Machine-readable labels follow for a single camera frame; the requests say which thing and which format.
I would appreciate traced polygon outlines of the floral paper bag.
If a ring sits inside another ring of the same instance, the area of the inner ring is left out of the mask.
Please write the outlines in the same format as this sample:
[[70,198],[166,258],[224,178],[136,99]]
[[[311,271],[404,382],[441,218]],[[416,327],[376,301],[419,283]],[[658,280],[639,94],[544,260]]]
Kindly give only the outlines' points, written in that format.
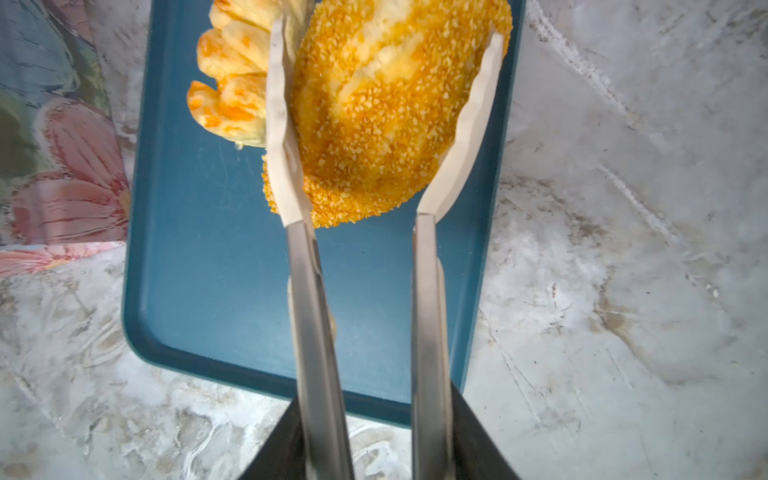
[[2,277],[119,246],[130,202],[84,3],[2,2]]

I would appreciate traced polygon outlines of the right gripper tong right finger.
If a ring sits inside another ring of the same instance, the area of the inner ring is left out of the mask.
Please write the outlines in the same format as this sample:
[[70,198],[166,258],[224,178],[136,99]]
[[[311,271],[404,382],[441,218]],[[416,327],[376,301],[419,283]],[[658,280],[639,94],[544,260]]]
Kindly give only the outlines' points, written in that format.
[[456,123],[454,143],[417,206],[413,232],[412,447],[416,479],[453,479],[453,406],[445,278],[437,224],[460,195],[488,126],[504,56],[494,32]]

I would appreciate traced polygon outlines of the large oval brown bread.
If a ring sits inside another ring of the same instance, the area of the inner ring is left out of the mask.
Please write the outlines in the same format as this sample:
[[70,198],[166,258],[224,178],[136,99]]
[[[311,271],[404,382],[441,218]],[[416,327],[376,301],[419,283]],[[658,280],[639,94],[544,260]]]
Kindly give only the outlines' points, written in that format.
[[505,1],[323,1],[294,55],[274,22],[265,196],[284,225],[357,222],[422,194],[443,216],[489,122]]

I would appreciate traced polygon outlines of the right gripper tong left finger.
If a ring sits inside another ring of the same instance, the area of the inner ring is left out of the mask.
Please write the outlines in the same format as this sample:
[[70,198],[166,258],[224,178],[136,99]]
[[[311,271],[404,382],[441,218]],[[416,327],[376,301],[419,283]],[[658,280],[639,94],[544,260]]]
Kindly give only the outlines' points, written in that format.
[[285,228],[290,265],[288,302],[296,363],[298,404],[310,479],[354,476],[345,406],[311,203],[288,106],[293,66],[287,53],[286,18],[270,28],[266,80],[267,173]]

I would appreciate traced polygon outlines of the striped glazed bread loaf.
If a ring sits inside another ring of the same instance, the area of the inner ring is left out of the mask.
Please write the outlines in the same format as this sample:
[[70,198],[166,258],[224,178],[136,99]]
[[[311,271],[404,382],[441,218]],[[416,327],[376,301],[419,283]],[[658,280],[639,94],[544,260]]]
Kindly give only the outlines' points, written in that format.
[[199,70],[216,86],[191,83],[187,106],[193,119],[239,147],[263,147],[272,23],[285,19],[286,51],[294,59],[314,5],[305,0],[213,1],[212,28],[200,36],[196,55]]

